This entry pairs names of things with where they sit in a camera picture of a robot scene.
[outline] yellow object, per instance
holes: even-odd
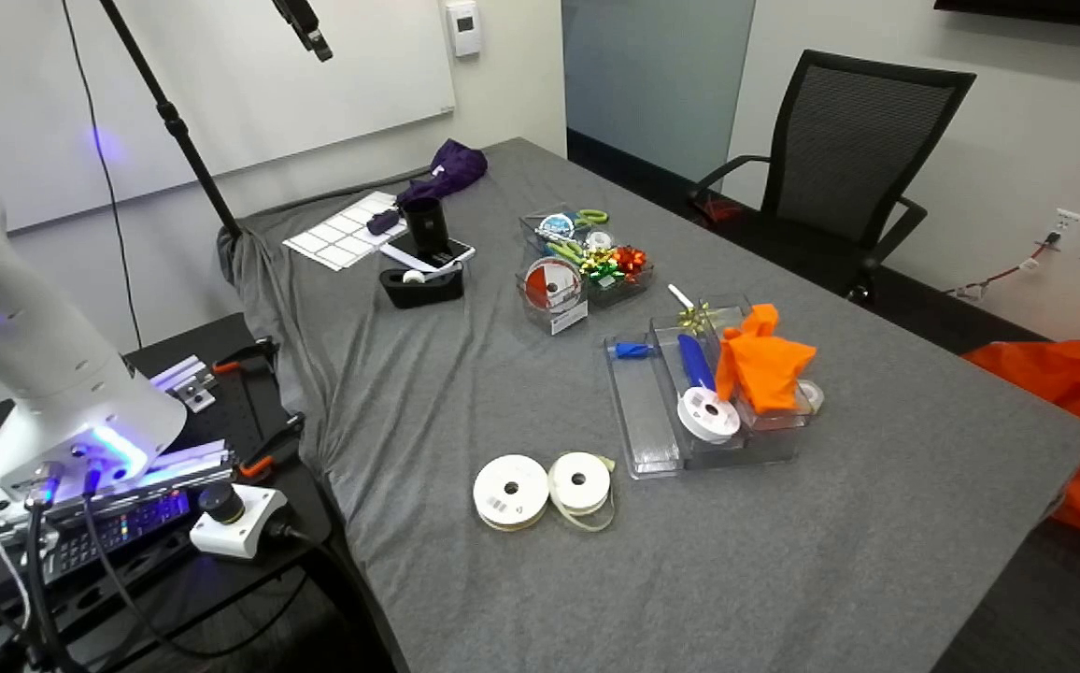
[[[756,302],[719,343],[719,398],[735,393],[756,416],[796,412],[796,384],[813,358],[811,343],[776,338],[776,306]]]

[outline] microphone stand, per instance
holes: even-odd
[[[199,188],[207,192],[213,214],[219,219],[223,232],[218,237],[218,246],[219,246],[219,269],[223,277],[231,282],[231,254],[237,254],[237,239],[242,237],[242,230],[237,224],[223,194],[218,192],[199,148],[191,143],[191,128],[179,120],[176,106],[163,99],[150,62],[142,57],[136,35],[126,30],[126,20],[121,17],[115,0],[101,0],[106,17],[113,20],[126,57],[136,62],[142,82],[150,87],[153,102],[158,102],[158,114],[167,128],[167,135],[176,140],[179,153],[191,160],[194,175],[199,175]]]

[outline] gray table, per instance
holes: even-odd
[[[1056,407],[528,143],[490,150],[490,175],[446,202],[478,246],[458,302],[392,310],[376,262],[329,272],[282,246],[344,202],[248,220],[240,295],[298,369],[304,460],[329,474],[412,669],[932,669],[1080,465]],[[658,277],[547,338],[515,295],[515,220],[563,206],[608,210]],[[670,320],[666,282],[776,302],[785,332],[818,343],[825,416],[770,447],[792,460],[619,474],[599,540],[558,515],[486,530],[486,460],[625,452],[600,341]]]

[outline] wall outlet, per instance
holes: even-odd
[[[1056,237],[1056,252],[1074,252],[1080,245],[1080,214],[1076,210],[1056,210],[1053,220],[1038,232]]]

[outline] blue object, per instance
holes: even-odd
[[[608,356],[612,356],[612,358],[649,358],[654,350],[649,350],[645,341],[612,341],[612,343],[608,343]]]
[[[681,332],[681,362],[683,362],[686,384],[719,389],[711,358],[703,356],[703,343],[686,332]]]

